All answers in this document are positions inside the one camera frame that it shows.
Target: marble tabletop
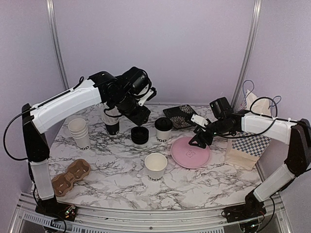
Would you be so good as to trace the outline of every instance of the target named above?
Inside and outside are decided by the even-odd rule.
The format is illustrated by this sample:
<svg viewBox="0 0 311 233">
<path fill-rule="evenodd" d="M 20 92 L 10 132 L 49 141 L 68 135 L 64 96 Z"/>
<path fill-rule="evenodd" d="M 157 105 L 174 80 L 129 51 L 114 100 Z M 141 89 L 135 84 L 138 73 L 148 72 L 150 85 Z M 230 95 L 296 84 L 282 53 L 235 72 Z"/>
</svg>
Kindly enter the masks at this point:
<svg viewBox="0 0 311 233">
<path fill-rule="evenodd" d="M 135 125 L 125 117 L 120 119 L 120 133 L 110 136 L 96 108 L 87 108 L 68 117 L 58 133 L 49 159 L 51 176 L 65 172 L 74 160 L 83 158 L 91 165 L 91 172 L 76 182 L 71 191 L 60 201 L 86 206 L 127 210 L 181 210 L 225 206 L 244 202 L 244 197 L 260 184 L 256 168 L 249 171 L 233 166 L 225 160 L 227 140 L 214 138 L 210 146 L 211 158 L 199 169 L 186 169 L 170 155 L 172 143 L 184 136 L 194 136 L 194 128 L 173 130 L 168 143 L 156 140 L 154 122 L 164 116 L 167 105 L 147 105 L 151 110 L 149 141 L 139 146 L 131 141 L 130 131 Z M 193 106 L 201 116 L 214 121 L 209 106 Z M 91 149 L 81 151 L 70 137 L 67 125 L 74 118 L 87 121 Z M 168 159 L 163 180 L 148 179 L 144 158 L 160 152 Z"/>
</svg>

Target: pink plate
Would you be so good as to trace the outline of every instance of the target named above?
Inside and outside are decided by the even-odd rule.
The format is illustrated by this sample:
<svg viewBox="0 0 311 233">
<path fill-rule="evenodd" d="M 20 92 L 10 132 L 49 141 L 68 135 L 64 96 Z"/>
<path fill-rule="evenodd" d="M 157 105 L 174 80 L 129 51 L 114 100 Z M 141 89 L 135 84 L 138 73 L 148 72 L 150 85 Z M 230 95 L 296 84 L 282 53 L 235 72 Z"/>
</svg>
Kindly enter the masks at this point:
<svg viewBox="0 0 311 233">
<path fill-rule="evenodd" d="M 171 155 L 179 165 L 195 169 L 204 166 L 209 160 L 209 147 L 202 149 L 189 145 L 191 137 L 177 139 L 171 146 Z"/>
</svg>

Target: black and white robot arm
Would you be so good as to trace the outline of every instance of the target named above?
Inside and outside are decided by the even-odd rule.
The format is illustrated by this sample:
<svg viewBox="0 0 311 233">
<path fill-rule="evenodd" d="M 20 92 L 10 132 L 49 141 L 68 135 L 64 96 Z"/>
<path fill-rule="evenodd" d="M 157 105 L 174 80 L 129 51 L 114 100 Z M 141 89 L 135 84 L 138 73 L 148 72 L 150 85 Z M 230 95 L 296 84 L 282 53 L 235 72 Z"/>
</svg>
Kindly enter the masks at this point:
<svg viewBox="0 0 311 233">
<path fill-rule="evenodd" d="M 36 211 L 64 218 L 61 210 L 67 208 L 57 203 L 49 173 L 50 149 L 44 133 L 51 126 L 99 103 L 106 103 L 109 108 L 117 107 L 122 115 L 140 126 L 148 121 L 150 114 L 144 103 L 155 95 L 156 90 L 147 73 L 133 67 L 117 77 L 105 71 L 99 72 L 47 101 L 33 106 L 24 105 L 22 123 L 25 148 L 30 175 L 40 197 L 40 206 Z"/>
<path fill-rule="evenodd" d="M 193 115 L 191 120 L 199 127 L 195 130 L 196 136 L 189 142 L 190 145 L 205 148 L 206 145 L 211 145 L 215 136 L 222 136 L 224 133 L 235 135 L 236 132 L 260 134 L 289 145 L 284 164 L 245 197 L 244 205 L 224 209 L 228 222 L 260 216 L 260 212 L 266 213 L 263 202 L 290 185 L 311 163 L 310 124 L 305 119 L 284 121 L 258 116 L 247 110 L 233 112 L 225 98 L 217 99 L 210 106 L 218 120 L 210 122 Z"/>
</svg>

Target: white wall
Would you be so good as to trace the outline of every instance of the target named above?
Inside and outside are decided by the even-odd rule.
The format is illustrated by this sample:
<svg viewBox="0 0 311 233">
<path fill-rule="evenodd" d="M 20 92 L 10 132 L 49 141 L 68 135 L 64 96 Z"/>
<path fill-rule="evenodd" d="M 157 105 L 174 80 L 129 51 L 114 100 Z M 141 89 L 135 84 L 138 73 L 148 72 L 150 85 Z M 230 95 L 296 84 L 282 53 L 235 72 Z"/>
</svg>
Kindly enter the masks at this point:
<svg viewBox="0 0 311 233">
<path fill-rule="evenodd" d="M 281 95 L 280 117 L 311 120 L 311 1 L 264 0 L 247 79 L 260 96 Z M 273 141 L 259 163 L 266 176 L 287 157 L 288 147 Z M 294 233 L 311 232 L 311 172 L 281 196 Z"/>
<path fill-rule="evenodd" d="M 232 98 L 252 0 L 54 1 L 70 86 L 81 75 L 147 71 L 161 103 Z"/>
<path fill-rule="evenodd" d="M 35 104 L 63 91 L 52 47 L 47 8 L 41 0 L 2 0 L 0 7 L 0 232 L 7 232 L 21 191 L 30 187 L 25 161 L 11 160 L 2 147 L 7 123 L 24 104 Z M 52 142 L 58 126 L 47 134 Z M 21 119 L 10 128 L 7 147 L 26 156 Z"/>
</svg>

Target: black tray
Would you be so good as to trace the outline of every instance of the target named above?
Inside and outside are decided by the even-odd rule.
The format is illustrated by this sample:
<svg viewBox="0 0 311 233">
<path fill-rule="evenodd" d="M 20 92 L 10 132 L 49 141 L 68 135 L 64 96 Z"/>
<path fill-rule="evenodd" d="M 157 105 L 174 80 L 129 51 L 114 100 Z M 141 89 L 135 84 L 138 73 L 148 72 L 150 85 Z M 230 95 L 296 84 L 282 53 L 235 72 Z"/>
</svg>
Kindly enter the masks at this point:
<svg viewBox="0 0 311 233">
<path fill-rule="evenodd" d="M 193 114 L 197 114 L 190 105 L 181 105 L 174 108 L 167 108 L 163 110 L 165 116 L 170 119 L 175 129 L 184 129 L 195 126 L 191 121 Z"/>
</svg>

